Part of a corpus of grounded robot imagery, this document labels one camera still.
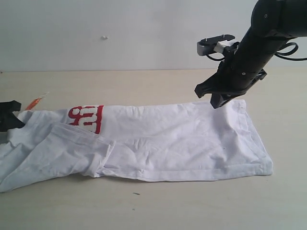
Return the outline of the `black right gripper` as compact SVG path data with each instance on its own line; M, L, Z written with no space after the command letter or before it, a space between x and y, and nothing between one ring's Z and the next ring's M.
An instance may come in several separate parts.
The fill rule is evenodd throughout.
M218 42L215 51L224 55L216 74L196 85L198 98L211 95L210 104L220 108L246 91L266 75L267 42Z

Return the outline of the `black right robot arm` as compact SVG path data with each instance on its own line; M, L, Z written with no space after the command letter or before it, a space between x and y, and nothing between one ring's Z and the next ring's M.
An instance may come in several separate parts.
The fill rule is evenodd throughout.
M282 53L296 46L292 39L307 35L307 2L305 0L259 0L251 15L251 24L236 41L230 34L204 38L197 43L199 56L223 55L217 72L195 87L198 98L211 95L213 108L220 108L246 92L267 75L263 69L273 56L287 59Z

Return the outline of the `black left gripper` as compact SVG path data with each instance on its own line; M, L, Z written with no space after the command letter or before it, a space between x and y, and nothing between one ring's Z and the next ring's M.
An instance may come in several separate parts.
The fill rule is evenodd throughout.
M21 110L21 103L18 101L0 102L0 131L7 132L10 129L22 128L25 126L13 112Z

